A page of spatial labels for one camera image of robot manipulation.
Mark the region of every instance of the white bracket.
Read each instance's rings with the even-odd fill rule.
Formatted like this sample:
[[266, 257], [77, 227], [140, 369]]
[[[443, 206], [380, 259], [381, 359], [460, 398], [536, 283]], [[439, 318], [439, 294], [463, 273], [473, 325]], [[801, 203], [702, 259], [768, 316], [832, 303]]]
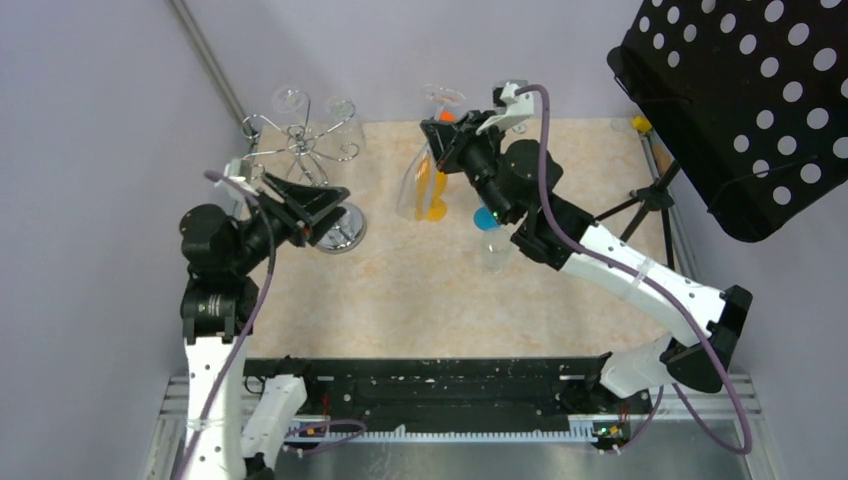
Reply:
[[286, 432], [297, 411], [306, 402], [303, 378], [277, 375], [265, 382], [262, 399], [248, 420], [241, 435], [241, 450], [245, 458], [261, 453], [265, 465], [274, 468], [283, 446]]
[[[247, 177], [241, 175], [241, 164], [243, 161], [244, 160], [239, 158], [233, 159], [230, 163], [227, 164], [226, 167], [224, 167], [224, 176], [237, 183], [241, 188], [247, 190], [253, 195], [259, 195], [259, 192], [257, 192], [255, 188], [250, 186], [250, 183], [248, 183], [247, 181]], [[220, 180], [215, 182], [215, 187], [220, 186], [223, 186], [224, 189], [227, 190], [227, 194], [236, 202], [244, 201], [244, 197], [242, 196], [242, 194], [229, 184], [224, 183]]]
[[506, 82], [500, 96], [501, 101], [506, 104], [506, 110], [504, 113], [493, 115], [483, 122], [483, 125], [480, 125], [477, 129], [477, 135], [482, 134], [490, 127], [497, 127], [505, 132], [533, 116], [533, 96], [529, 93], [516, 96], [515, 91], [519, 88], [521, 88], [521, 85], [518, 83]]

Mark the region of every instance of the metal pole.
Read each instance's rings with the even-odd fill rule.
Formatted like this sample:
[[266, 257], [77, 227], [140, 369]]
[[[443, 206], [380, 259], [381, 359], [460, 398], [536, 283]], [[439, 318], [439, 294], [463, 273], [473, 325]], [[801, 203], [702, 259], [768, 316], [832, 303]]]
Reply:
[[180, 22], [180, 26], [182, 26], [183, 31], [188, 37], [194, 53], [197, 54], [197, 58], [200, 60], [200, 64], [206, 70], [206, 74], [209, 75], [212, 84], [218, 90], [218, 94], [221, 95], [221, 99], [230, 112], [230, 116], [233, 117], [236, 124], [241, 125], [242, 120], [247, 117], [247, 114], [244, 113], [244, 109], [241, 103], [239, 103], [233, 87], [227, 81], [227, 77], [224, 76], [221, 66], [218, 65], [218, 60], [215, 59], [212, 49], [209, 48], [209, 44], [206, 42], [206, 38], [194, 20], [194, 16], [191, 14], [185, 0], [168, 0], [168, 4], [171, 5], [177, 20]]

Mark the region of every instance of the beige table surface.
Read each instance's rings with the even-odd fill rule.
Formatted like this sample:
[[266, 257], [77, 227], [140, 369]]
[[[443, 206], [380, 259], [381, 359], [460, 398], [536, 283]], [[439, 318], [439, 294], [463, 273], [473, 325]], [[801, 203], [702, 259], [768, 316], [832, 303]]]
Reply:
[[[440, 222], [410, 222], [394, 207], [401, 178], [423, 145], [417, 122], [365, 125], [367, 147], [348, 163], [324, 162], [331, 183], [344, 185], [368, 221], [354, 250], [327, 255], [281, 247], [259, 315], [251, 357], [514, 357], [596, 355], [653, 340], [662, 328], [640, 311], [585, 280], [513, 252], [501, 272], [482, 270], [480, 207], [461, 175], [442, 197]], [[510, 132], [505, 144], [538, 138], [539, 122]], [[265, 129], [260, 151], [285, 145]], [[651, 178], [635, 131], [609, 119], [555, 120], [549, 150], [565, 173], [555, 192], [598, 214]], [[291, 155], [262, 157], [282, 175]], [[634, 209], [604, 222], [620, 234]], [[651, 214], [630, 244], [664, 258], [660, 218]], [[265, 266], [254, 280], [262, 284]]]

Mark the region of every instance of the lavender wall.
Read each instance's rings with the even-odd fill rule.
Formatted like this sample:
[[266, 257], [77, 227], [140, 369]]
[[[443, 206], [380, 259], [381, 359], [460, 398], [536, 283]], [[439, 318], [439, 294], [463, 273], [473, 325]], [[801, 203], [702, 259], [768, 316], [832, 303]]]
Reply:
[[245, 147], [165, 1], [4, 1], [0, 65], [0, 477], [139, 478], [177, 224]]
[[754, 303], [734, 362], [751, 373], [786, 478], [843, 478], [848, 417], [848, 188], [756, 244], [727, 236], [692, 184], [672, 184], [702, 280], [739, 284]]
[[249, 112], [268, 113], [279, 86], [316, 101], [349, 96], [366, 119], [418, 120], [424, 83], [455, 88], [474, 108], [491, 87], [526, 78], [552, 92], [557, 117], [634, 111], [606, 64], [641, 0], [191, 0]]

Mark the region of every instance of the black metal leg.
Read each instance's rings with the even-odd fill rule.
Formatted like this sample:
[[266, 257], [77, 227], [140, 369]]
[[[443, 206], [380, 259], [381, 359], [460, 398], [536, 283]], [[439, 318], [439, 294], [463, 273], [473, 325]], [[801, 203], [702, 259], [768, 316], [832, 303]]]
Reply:
[[648, 216], [650, 210], [645, 202], [642, 202], [642, 205], [639, 206], [639, 210], [636, 211], [636, 215], [633, 216], [633, 220], [630, 220], [630, 224], [627, 225], [627, 228], [624, 229], [624, 233], [621, 234], [621, 240], [626, 242], [630, 240], [630, 237], [633, 236], [633, 233], [639, 228], [639, 225], [642, 224], [642, 220]]
[[665, 264], [671, 270], [674, 270], [674, 244], [671, 240], [671, 218], [668, 210], [660, 212], [663, 222], [663, 240], [665, 240]]
[[622, 211], [626, 208], [630, 208], [633, 205], [636, 205], [637, 203], [639, 203], [639, 199], [636, 198], [636, 197], [633, 197], [633, 198], [627, 200], [626, 202], [622, 203], [621, 205], [618, 205], [617, 207], [613, 207], [610, 210], [607, 210], [606, 212], [598, 215], [597, 217], [595, 217], [595, 221], [601, 222], [601, 221], [615, 215], [616, 213], [618, 213], [618, 212], [620, 212], [620, 211]]

